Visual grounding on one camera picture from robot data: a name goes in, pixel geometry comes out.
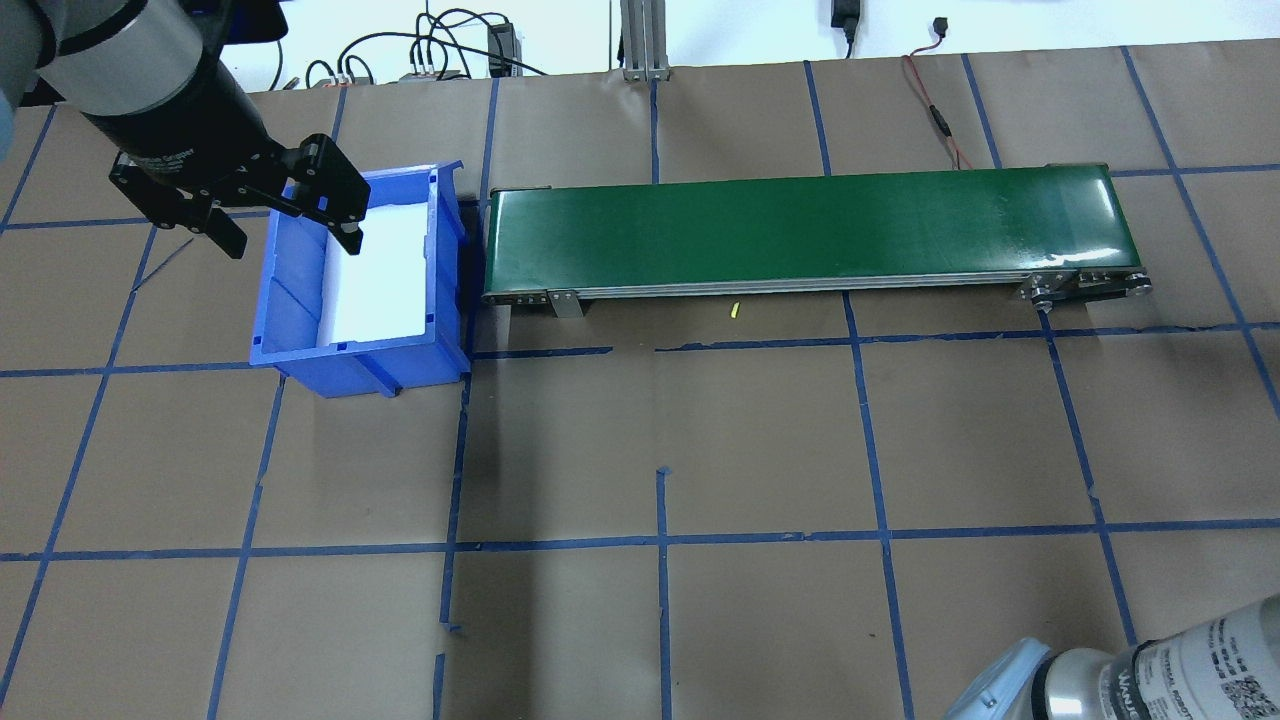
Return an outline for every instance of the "qr code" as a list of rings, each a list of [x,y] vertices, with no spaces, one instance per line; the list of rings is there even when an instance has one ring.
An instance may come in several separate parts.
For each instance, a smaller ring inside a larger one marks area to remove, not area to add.
[[[1240,720],[1266,720],[1280,716],[1280,707],[1271,702],[1271,698],[1262,692],[1262,685],[1253,675],[1245,675],[1240,680],[1222,683],[1222,692],[1240,714]]]

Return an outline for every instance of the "blue plastic bin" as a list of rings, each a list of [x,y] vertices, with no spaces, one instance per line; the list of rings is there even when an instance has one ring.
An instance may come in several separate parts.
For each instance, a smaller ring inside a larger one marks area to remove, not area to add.
[[[460,342],[458,247],[466,242],[453,170],[461,161],[364,173],[369,206],[428,204],[426,331],[411,337],[333,342],[317,347],[324,309],[325,249],[320,224],[271,211],[253,320],[250,365],[274,365],[324,397],[457,382],[470,369]],[[378,242],[365,236],[364,247]]]

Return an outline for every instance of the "white wall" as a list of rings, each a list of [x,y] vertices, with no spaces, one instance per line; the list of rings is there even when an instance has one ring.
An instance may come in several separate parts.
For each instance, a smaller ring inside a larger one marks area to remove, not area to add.
[[[431,10],[454,3],[435,0]],[[289,20],[283,83],[301,76],[312,59],[333,63],[361,35],[411,32],[424,4],[292,0],[282,6]],[[463,6],[508,14],[525,61],[548,73],[613,65],[617,0],[485,0]],[[844,33],[827,27],[829,13],[831,0],[668,0],[668,54],[675,65],[842,58]],[[936,15],[946,15],[951,24],[943,53],[1280,37],[1280,0],[863,0],[854,55],[892,56],[927,45]],[[454,32],[463,45],[486,46],[479,24]],[[387,82],[408,72],[410,42],[371,40],[356,54],[374,67],[378,82]],[[266,88],[275,73],[274,44],[228,47],[223,59],[246,90]],[[484,58],[475,59],[477,76],[484,74],[483,63]]]

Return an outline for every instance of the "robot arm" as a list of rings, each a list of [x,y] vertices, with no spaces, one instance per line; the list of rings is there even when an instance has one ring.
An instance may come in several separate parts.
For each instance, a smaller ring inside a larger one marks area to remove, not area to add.
[[[177,0],[0,0],[0,20],[22,13],[26,23],[3,26],[4,61],[37,56],[40,76],[122,150],[110,181],[157,227],[184,225],[241,258],[247,238],[223,208],[266,205],[360,252],[369,183],[325,135],[294,149],[271,140],[218,60],[220,41]],[[20,51],[29,35],[10,40],[23,27],[37,29],[37,50]]]

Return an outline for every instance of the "black cable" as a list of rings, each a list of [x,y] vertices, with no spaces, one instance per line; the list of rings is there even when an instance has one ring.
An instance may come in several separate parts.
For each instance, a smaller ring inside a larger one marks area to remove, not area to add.
[[[431,65],[435,64],[435,59],[431,56],[431,40],[435,38],[435,28],[436,27],[444,27],[444,26],[439,24],[440,23],[440,18],[443,18],[443,17],[444,17],[444,13],[442,13],[439,17],[431,15],[430,13],[419,13],[417,18],[413,19],[413,32],[416,32],[420,36],[420,38],[426,38],[428,40],[428,44],[426,44],[426,60],[422,59],[422,41],[421,40],[415,40],[413,45],[410,47],[410,53],[416,53],[416,55],[417,55],[417,63],[420,65],[422,65],[422,68],[426,68],[428,64],[431,64]],[[428,29],[428,32],[426,32],[425,36],[422,35],[422,18],[426,18],[426,19],[431,20],[431,27]],[[457,27],[458,24],[461,24],[461,23],[457,23],[457,24],[454,24],[452,27]],[[457,36],[453,35],[453,31],[449,27],[444,27],[444,32],[448,33],[449,40],[452,40],[454,44],[458,42]],[[466,55],[462,55],[461,53],[458,53],[458,58],[462,59],[462,73],[465,76],[467,76],[467,77],[471,77],[471,67],[467,64]],[[438,78],[443,78],[444,77],[444,70],[448,69],[448,67],[449,67],[449,50],[445,47],[444,49],[444,65],[440,68],[440,72],[439,72],[439,74],[436,77]]]
[[[275,83],[280,82],[280,73],[284,72],[284,45],[280,45],[279,40],[275,41],[275,53],[279,60],[275,61],[275,77],[271,78],[271,87],[266,88],[268,92],[275,90]]]
[[[307,87],[311,87],[311,70],[314,70],[316,65],[323,67],[325,72],[329,73],[330,78],[337,79],[337,73],[333,72],[333,67],[329,65],[329,63],[325,63],[324,60],[311,60],[311,64],[307,65],[307,74],[303,76],[303,78],[307,81]]]
[[[458,37],[456,35],[453,35],[453,28],[458,27],[462,23],[454,23],[453,26],[444,24],[444,15],[448,15],[449,13],[456,13],[456,12],[458,12],[458,9],[457,8],[452,8],[449,10],[445,10],[445,12],[440,13],[439,15],[436,15],[435,19],[431,20],[431,28],[426,31],[426,36],[428,37],[435,37],[436,28],[440,28],[440,29],[443,29],[445,32],[445,35],[449,36],[449,40],[452,40],[454,44],[457,44],[458,42]],[[493,32],[493,26],[489,26],[489,23],[486,23],[486,22],[485,22],[485,26],[489,27],[490,32]],[[444,56],[445,56],[445,59],[448,59],[448,56],[449,56],[449,51],[448,50],[444,51]],[[463,55],[461,51],[458,51],[458,59],[462,60],[462,74],[465,74],[467,77],[471,77],[471,65],[467,64],[467,56]],[[444,77],[444,70],[440,70],[440,74],[438,76],[438,79],[443,78],[443,77]]]
[[[369,85],[378,85],[376,82],[374,82],[374,69],[369,67],[369,63],[366,63],[364,58],[361,58],[360,55],[355,55],[355,54],[347,55],[347,76],[351,78],[352,83],[356,82],[356,73],[351,72],[351,61],[352,60],[356,60],[361,65],[365,65],[365,74],[369,76]]]
[[[444,18],[447,18],[448,15],[452,15],[454,13],[461,14],[461,15],[466,15],[466,17],[462,20],[456,22],[453,24],[445,23]],[[479,20],[485,27],[485,31],[486,31],[485,38],[488,40],[492,36],[497,41],[498,54],[506,56],[507,55],[507,49],[502,46],[502,36],[498,35],[497,29],[494,29],[493,23],[490,23],[489,20],[485,19],[486,15],[499,17],[506,23],[511,22],[509,18],[507,18],[507,15],[504,15],[502,13],[475,13],[475,12],[467,10],[466,8],[449,8],[448,10],[440,13],[435,18],[435,22],[431,23],[431,31],[430,31],[429,35],[434,35],[435,33],[435,28],[439,27],[439,28],[443,28],[447,33],[449,33],[449,40],[452,40],[453,42],[457,42],[458,38],[453,36],[453,31],[451,28],[465,26],[465,24],[470,23],[471,20]],[[467,77],[471,77],[471,68],[467,67],[466,55],[462,55],[461,53],[458,53],[458,55],[462,58],[462,67],[466,68]]]
[[[351,53],[351,50],[356,45],[360,45],[361,42],[365,42],[366,40],[374,40],[375,37],[412,37],[412,38],[421,38],[422,36],[415,35],[412,32],[397,32],[397,31],[390,31],[390,29],[383,31],[383,32],[371,32],[369,35],[365,35],[365,36],[357,37],[356,40],[352,40],[346,47],[343,47],[342,53],[338,54],[338,59],[339,60],[344,59],[347,56],[347,53]],[[494,53],[486,53],[486,51],[479,50],[476,47],[468,47],[466,45],[458,45],[457,42],[449,42],[447,40],[440,40],[439,37],[433,37],[433,38],[430,38],[430,41],[435,42],[438,45],[445,45],[448,47],[456,47],[458,50],[466,50],[467,53],[475,53],[476,55],[484,55],[485,58],[493,58],[495,60],[503,60],[506,63],[516,65],[517,68],[525,68],[526,70],[529,70],[531,73],[535,73],[535,74],[540,74],[540,76],[545,76],[547,74],[543,70],[539,70],[538,68],[535,68],[532,65],[529,65],[529,64],[521,63],[520,60],[516,60],[515,58],[507,58],[504,55],[498,55],[498,54],[494,54]]]

